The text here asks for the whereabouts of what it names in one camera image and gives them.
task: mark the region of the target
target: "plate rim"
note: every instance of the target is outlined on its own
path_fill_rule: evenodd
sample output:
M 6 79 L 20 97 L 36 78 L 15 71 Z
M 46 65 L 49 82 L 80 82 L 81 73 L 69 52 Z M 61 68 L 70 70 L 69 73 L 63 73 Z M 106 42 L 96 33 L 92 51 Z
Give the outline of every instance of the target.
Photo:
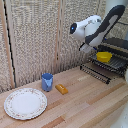
M 36 90 L 36 91 L 39 91 L 41 94 L 43 94 L 43 96 L 45 97 L 45 100 L 46 100 L 46 105 L 45 105 L 45 107 L 44 107 L 44 109 L 42 109 L 42 111 L 40 111 L 38 114 L 36 114 L 35 116 L 33 116 L 33 117 L 30 117 L 30 118 L 17 118 L 17 117 L 15 117 L 15 116 L 12 116 L 12 114 L 10 114 L 8 111 L 7 111 L 7 106 L 6 106 L 6 102 L 7 102 L 7 100 L 8 100 L 8 98 L 14 93 L 14 92 L 16 92 L 16 91 L 19 91 L 19 90 L 23 90 L 23 89 L 32 89 L 32 90 Z M 19 120 L 28 120 L 28 119 L 33 119 L 33 118 L 35 118 L 35 117 L 37 117 L 37 116 L 39 116 L 39 115 L 41 115 L 41 113 L 43 113 L 44 111 L 45 111 L 45 109 L 46 109 L 46 107 L 47 107 L 47 97 L 45 96 L 45 94 L 43 93 L 43 92 L 41 92 L 40 90 L 38 90 L 38 89 L 34 89 L 34 88 L 22 88 L 22 89 L 18 89 L 18 90 L 15 90 L 14 92 L 12 92 L 11 94 L 9 94 L 8 96 L 7 96 L 7 98 L 5 99 L 5 101 L 4 101 L 4 110 L 5 110 L 5 112 L 10 116 L 10 117 L 12 117 L 12 118 L 14 118 L 14 119 L 19 119 Z

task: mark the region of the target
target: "white plate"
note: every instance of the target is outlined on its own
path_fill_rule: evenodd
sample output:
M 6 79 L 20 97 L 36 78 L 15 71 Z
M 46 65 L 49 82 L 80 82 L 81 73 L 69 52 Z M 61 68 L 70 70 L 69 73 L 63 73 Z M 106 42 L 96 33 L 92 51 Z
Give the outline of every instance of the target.
M 23 88 L 11 93 L 4 102 L 6 113 L 20 120 L 40 115 L 47 106 L 46 96 L 39 90 Z

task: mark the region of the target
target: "beige curtain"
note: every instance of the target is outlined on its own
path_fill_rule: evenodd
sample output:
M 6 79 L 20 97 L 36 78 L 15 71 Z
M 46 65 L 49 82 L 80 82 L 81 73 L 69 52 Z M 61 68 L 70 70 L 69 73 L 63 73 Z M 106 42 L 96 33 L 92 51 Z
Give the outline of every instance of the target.
M 0 93 L 14 88 L 12 60 L 3 0 L 0 0 Z

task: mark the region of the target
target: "black dish rack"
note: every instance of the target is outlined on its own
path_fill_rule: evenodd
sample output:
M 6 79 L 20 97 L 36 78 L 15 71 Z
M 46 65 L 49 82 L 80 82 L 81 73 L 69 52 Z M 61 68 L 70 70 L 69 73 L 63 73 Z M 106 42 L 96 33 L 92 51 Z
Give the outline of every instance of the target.
M 110 52 L 112 58 L 108 63 L 97 60 L 96 54 L 88 57 L 88 62 L 80 66 L 83 70 L 106 84 L 112 79 L 125 75 L 128 66 L 128 41 L 110 38 L 98 46 L 97 52 Z

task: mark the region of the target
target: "plate pattern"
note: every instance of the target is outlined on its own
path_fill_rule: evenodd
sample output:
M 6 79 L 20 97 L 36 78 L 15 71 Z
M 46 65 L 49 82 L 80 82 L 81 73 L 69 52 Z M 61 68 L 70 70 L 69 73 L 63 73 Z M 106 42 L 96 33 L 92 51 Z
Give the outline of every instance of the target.
M 12 101 L 14 100 L 15 97 L 19 95 L 23 95 L 25 93 L 36 95 L 40 100 L 40 107 L 36 111 L 33 111 L 29 114 L 20 114 L 13 110 Z M 47 106 L 46 96 L 41 91 L 33 89 L 33 88 L 23 88 L 23 89 L 14 91 L 6 98 L 4 102 L 4 109 L 6 113 L 11 117 L 15 119 L 20 119 L 20 120 L 31 119 L 31 118 L 34 118 L 40 115 L 46 109 L 46 106 Z

